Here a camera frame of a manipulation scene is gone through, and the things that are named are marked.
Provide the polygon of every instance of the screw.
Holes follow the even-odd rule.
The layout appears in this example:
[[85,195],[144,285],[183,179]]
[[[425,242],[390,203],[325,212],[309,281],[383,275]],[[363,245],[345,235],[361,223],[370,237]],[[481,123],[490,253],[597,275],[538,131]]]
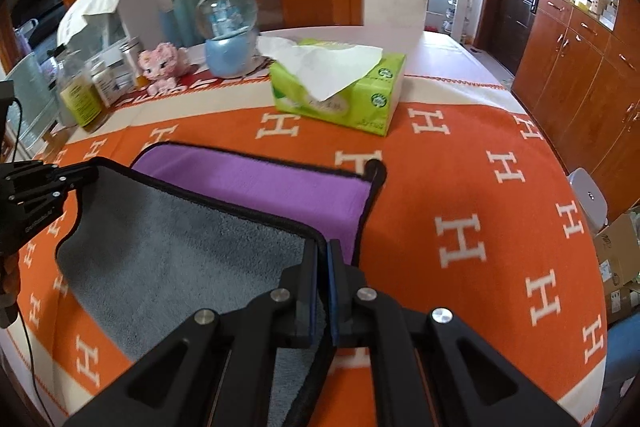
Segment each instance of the screw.
[[276,302],[284,302],[289,299],[291,293],[286,288],[276,288],[271,293],[271,298]]
[[378,292],[376,292],[373,288],[364,287],[360,288],[356,292],[356,295],[361,301],[373,301],[378,296]]
[[208,310],[206,308],[196,311],[196,314],[193,315],[193,320],[195,320],[201,326],[206,326],[207,324],[211,324],[215,319],[216,319],[215,312],[213,312],[212,310]]
[[453,313],[446,308],[436,308],[431,312],[431,317],[439,324],[447,324],[453,319]]

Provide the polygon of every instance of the tablecloth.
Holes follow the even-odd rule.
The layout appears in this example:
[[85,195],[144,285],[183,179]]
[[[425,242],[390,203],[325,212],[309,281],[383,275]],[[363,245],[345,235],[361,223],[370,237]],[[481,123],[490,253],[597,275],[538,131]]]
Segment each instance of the tablecloth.
[[[126,98],[96,133],[76,132],[56,162],[101,155],[129,165],[161,140],[354,171],[378,158],[388,179],[362,236],[369,284],[406,307],[450,308],[588,425],[606,361],[600,272],[564,172],[523,108],[446,36],[374,27],[276,34],[408,53],[388,136],[277,112],[265,70],[222,81],[201,68],[167,94]],[[191,55],[202,61],[201,48]],[[63,217],[20,251],[18,302],[57,424],[130,363],[56,267],[55,245],[76,211],[71,195]],[[33,396],[19,322],[0,333],[0,345]],[[366,349],[338,352],[312,424],[375,425]]]

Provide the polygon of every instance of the purple towel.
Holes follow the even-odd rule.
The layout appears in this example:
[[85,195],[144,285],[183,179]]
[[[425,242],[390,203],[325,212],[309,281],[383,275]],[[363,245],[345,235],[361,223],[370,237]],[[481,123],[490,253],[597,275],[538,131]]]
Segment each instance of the purple towel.
[[144,150],[131,168],[203,196],[304,223],[327,240],[339,239],[348,264],[357,264],[361,227],[386,177],[377,160],[358,176],[174,142]]

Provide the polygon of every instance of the pink cat toy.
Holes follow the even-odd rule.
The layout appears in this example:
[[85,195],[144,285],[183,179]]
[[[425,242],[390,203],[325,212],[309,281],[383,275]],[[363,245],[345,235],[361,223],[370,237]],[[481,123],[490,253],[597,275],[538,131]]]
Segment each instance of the pink cat toy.
[[178,49],[170,42],[161,42],[153,51],[142,52],[138,63],[152,82],[146,88],[151,96],[176,87],[177,77],[184,75],[190,66],[187,48]]

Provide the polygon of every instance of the green tissue box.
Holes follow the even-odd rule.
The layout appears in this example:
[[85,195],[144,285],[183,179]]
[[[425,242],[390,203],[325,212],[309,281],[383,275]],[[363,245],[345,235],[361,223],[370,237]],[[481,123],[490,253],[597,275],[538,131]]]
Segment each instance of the green tissue box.
[[[300,44],[331,45],[305,39]],[[324,102],[318,102],[280,63],[270,66],[275,106],[284,112],[318,118],[386,136],[400,99],[406,55],[382,54],[382,60],[363,78],[345,87]]]

